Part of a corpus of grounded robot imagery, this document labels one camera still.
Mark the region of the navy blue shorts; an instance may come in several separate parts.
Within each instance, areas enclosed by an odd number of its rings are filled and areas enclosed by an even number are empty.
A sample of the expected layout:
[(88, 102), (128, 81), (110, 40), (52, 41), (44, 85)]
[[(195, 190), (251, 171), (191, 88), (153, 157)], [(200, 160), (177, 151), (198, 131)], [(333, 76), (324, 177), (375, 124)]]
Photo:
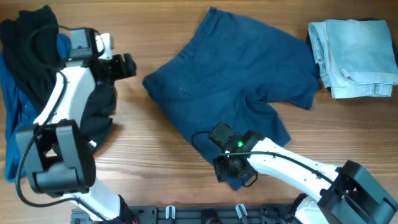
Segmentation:
[(205, 132), (218, 123), (280, 146), (290, 136), (273, 104), (309, 110), (320, 88), (308, 45), (247, 16), (211, 7), (191, 41), (142, 84), (179, 133), (213, 162)]

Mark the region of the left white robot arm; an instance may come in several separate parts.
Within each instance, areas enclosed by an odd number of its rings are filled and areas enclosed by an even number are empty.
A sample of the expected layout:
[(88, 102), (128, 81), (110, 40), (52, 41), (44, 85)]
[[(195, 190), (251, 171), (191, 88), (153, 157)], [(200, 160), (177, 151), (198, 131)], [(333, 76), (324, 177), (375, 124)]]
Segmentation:
[(96, 82), (133, 77), (136, 64), (130, 54), (113, 55), (113, 38), (96, 29), (70, 29), (71, 49), (61, 65), (48, 65), (57, 74), (50, 98), (31, 127), (16, 140), (21, 152), (16, 192), (22, 202), (44, 208), (73, 202), (91, 220), (138, 223), (122, 196), (96, 178), (91, 148), (80, 131), (81, 119)]

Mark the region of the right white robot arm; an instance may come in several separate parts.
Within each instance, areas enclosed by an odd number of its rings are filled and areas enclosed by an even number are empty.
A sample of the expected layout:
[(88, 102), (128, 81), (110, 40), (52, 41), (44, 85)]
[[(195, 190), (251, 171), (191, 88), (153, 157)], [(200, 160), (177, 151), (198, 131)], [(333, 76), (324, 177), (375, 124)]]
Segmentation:
[(208, 139), (221, 150), (214, 159), (218, 181), (264, 174), (301, 190), (304, 195), (292, 208), (300, 223), (389, 223), (397, 213), (397, 201), (357, 162), (338, 167), (313, 161), (225, 123)]

